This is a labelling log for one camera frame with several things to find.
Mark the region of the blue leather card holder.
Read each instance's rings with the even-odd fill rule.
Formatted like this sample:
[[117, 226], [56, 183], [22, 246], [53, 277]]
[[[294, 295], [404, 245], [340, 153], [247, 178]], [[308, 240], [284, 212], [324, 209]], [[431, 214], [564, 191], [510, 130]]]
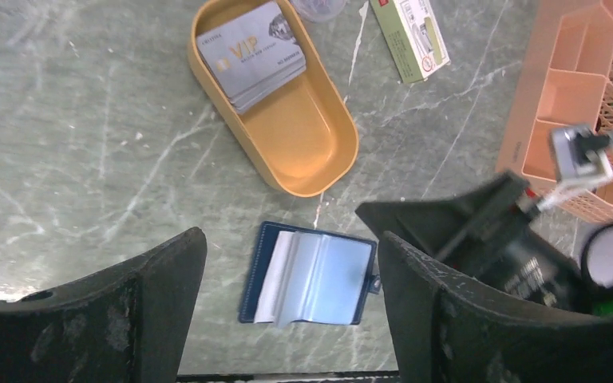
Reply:
[[373, 240], [264, 221], [239, 303], [243, 324], [356, 326], [378, 294]]

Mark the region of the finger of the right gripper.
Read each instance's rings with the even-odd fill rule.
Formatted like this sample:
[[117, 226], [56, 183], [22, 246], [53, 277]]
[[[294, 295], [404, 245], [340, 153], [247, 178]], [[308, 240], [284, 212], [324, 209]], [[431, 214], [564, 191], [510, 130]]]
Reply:
[[390, 232], [429, 257], [467, 275], [481, 275], [527, 221], [518, 207], [528, 181], [505, 171], [448, 199], [370, 201], [355, 210], [381, 239]]

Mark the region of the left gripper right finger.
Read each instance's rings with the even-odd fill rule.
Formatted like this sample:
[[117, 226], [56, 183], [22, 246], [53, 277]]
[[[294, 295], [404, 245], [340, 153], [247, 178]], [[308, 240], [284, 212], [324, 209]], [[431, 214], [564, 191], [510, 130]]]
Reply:
[[515, 298], [386, 232], [386, 315], [403, 382], [613, 382], [613, 315]]

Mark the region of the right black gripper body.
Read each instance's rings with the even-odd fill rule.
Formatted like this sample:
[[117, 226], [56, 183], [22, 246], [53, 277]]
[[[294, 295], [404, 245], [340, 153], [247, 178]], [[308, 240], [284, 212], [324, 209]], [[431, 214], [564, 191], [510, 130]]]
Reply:
[[596, 227], [574, 262], [546, 240], [522, 236], [477, 279], [513, 297], [582, 314], [613, 314], [613, 222]]

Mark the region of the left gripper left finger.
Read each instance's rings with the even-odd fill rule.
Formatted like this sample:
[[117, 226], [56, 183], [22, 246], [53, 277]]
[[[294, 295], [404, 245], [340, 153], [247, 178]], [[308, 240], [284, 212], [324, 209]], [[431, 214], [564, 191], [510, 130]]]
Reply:
[[190, 228], [84, 278], [0, 301], [0, 382], [174, 382], [207, 258]]

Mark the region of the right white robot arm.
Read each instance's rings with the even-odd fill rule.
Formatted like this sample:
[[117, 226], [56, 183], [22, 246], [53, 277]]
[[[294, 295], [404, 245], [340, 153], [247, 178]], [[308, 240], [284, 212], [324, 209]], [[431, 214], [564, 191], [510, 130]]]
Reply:
[[613, 314], [613, 222], [586, 238], [577, 261], [531, 229], [541, 200], [512, 172], [463, 195], [370, 201], [356, 209], [376, 235], [391, 232], [440, 263], [514, 296], [584, 314]]

